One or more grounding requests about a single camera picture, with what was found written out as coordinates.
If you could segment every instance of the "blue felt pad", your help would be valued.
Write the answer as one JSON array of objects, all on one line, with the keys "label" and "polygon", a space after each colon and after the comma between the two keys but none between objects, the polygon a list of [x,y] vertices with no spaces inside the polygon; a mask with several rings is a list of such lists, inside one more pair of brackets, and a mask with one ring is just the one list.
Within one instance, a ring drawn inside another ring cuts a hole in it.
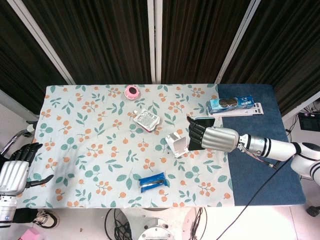
[{"label": "blue felt pad", "polygon": [[[255,103],[261,103],[264,112],[264,115],[224,117],[225,128],[234,129],[239,135],[251,134],[288,142],[271,85],[219,84],[218,93],[219,98],[252,95]],[[239,149],[228,153],[228,160],[236,206],[246,205],[259,187],[275,172]],[[297,205],[305,202],[298,174],[291,169],[288,162],[260,191],[251,205]]]}]

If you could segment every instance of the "floral tablecloth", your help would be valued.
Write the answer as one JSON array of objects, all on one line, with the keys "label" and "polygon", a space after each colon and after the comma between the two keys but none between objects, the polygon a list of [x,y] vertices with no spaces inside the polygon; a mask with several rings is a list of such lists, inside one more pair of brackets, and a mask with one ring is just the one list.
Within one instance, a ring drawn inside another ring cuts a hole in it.
[{"label": "floral tablecloth", "polygon": [[[127,100],[125,85],[48,86],[34,142],[43,144],[28,180],[45,185],[26,189],[24,208],[168,208],[234,206],[228,155],[210,149],[175,158],[165,137],[188,137],[186,116],[208,114],[218,98],[215,84],[137,85],[140,97]],[[160,116],[153,132],[133,118],[134,110]],[[222,126],[217,118],[215,126]],[[165,172],[169,186],[140,193],[138,179]]]}]

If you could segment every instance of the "white plastic stand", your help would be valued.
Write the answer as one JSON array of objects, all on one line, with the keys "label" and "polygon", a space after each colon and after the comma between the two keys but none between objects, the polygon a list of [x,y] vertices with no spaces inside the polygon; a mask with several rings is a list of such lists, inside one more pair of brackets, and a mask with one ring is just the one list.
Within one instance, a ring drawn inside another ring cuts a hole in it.
[{"label": "white plastic stand", "polygon": [[189,152],[187,138],[185,136],[180,137],[177,132],[173,132],[166,136],[165,140],[176,158]]}]

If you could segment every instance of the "cable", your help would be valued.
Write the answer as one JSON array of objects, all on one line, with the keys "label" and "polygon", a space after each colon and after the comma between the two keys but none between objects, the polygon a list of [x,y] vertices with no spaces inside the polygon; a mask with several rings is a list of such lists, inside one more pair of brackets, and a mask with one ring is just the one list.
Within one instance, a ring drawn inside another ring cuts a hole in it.
[{"label": "cable", "polygon": [[205,212],[205,225],[204,225],[204,230],[203,230],[203,233],[202,233],[202,235],[201,235],[201,237],[200,237],[200,240],[202,239],[202,237],[204,236],[204,234],[205,234],[205,231],[206,231],[206,228],[207,228],[207,223],[208,223],[208,214],[207,214],[207,210],[206,210],[206,208],[204,207],[203,208],[204,209],[204,212]]},{"label": "cable", "polygon": [[104,219],[104,231],[105,231],[106,236],[107,236],[110,240],[111,240],[111,237],[109,236],[108,231],[107,231],[107,218],[108,218],[108,215],[109,215],[109,213],[110,213],[111,210],[112,210],[112,208],[110,208],[109,211],[106,213],[105,219]]},{"label": "cable", "polygon": [[[206,208],[204,208],[204,211],[205,211],[205,226],[204,226],[204,230],[203,230],[203,233],[200,237],[199,240],[202,239],[202,237],[204,236],[205,234],[205,231],[206,231],[206,228],[207,228],[207,222],[208,222],[208,214],[207,214],[207,210]],[[191,227],[191,233],[190,233],[190,238],[189,240],[198,240],[197,236],[196,236],[196,233],[197,233],[197,229],[199,227],[199,223],[200,223],[200,220],[201,220],[201,215],[203,213],[203,208],[200,207],[198,212],[196,213],[196,216],[195,216],[195,219],[194,219],[194,222],[192,224],[192,227]]]},{"label": "cable", "polygon": [[246,206],[244,207],[244,209],[240,212],[240,214],[236,217],[236,219],[221,233],[221,235],[216,239],[218,240],[219,238],[221,238],[221,236],[238,220],[238,218],[242,215],[242,213],[246,210],[246,208],[250,205],[250,203],[254,200],[254,198],[256,197],[256,195],[260,192],[260,190],[277,174],[277,172],[280,171],[280,169],[282,169],[290,160],[290,158],[288,160],[286,160],[286,162],[284,162],[284,164],[282,164],[269,178],[267,181],[265,181],[264,184],[262,184],[262,186],[255,192],[255,194],[253,195],[253,197],[250,199],[250,201],[246,204]]},{"label": "cable", "polygon": [[261,160],[259,157],[257,157],[252,151],[250,151],[249,149],[246,149],[243,143],[241,143],[240,146],[241,146],[242,150],[243,150],[246,154],[248,154],[250,157],[252,157],[252,158],[254,158],[254,159],[256,159],[256,160],[264,163],[264,161]]},{"label": "cable", "polygon": [[287,137],[290,136],[290,143],[292,142],[292,135],[291,135],[291,132],[292,130],[294,129],[297,121],[298,121],[298,114],[295,115],[295,117],[292,119],[292,125],[290,126],[289,130],[288,130],[288,134],[286,135]]},{"label": "cable", "polygon": [[308,181],[313,181],[313,179],[305,178],[305,177],[302,177],[302,176],[300,176],[299,179],[300,179],[300,181],[301,181],[301,179],[308,180]]},{"label": "cable", "polygon": [[320,111],[320,109],[316,108],[315,102],[313,102],[313,107],[315,110]]},{"label": "cable", "polygon": [[106,236],[112,240],[112,238],[109,236],[108,231],[107,231],[107,218],[109,216],[110,211],[113,209],[113,219],[114,219],[114,239],[115,240],[132,240],[132,235],[131,235],[131,229],[130,229],[130,224],[127,221],[125,224],[122,224],[117,217],[119,214],[116,216],[116,209],[111,208],[105,215],[104,219],[104,231]]}]

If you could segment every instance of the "blue wrapper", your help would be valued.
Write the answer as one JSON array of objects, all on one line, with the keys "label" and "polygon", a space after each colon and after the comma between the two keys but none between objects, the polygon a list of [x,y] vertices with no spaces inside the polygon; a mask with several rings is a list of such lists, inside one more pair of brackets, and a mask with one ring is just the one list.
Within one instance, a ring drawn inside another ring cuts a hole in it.
[{"label": "blue wrapper", "polygon": [[157,175],[147,176],[139,179],[139,186],[141,187],[141,193],[143,193],[146,190],[159,187],[161,185],[168,186],[165,174],[163,172]]},{"label": "blue wrapper", "polygon": [[230,98],[218,98],[210,100],[208,104],[209,114],[227,112],[234,109],[250,109],[255,105],[252,96],[239,96]]}]

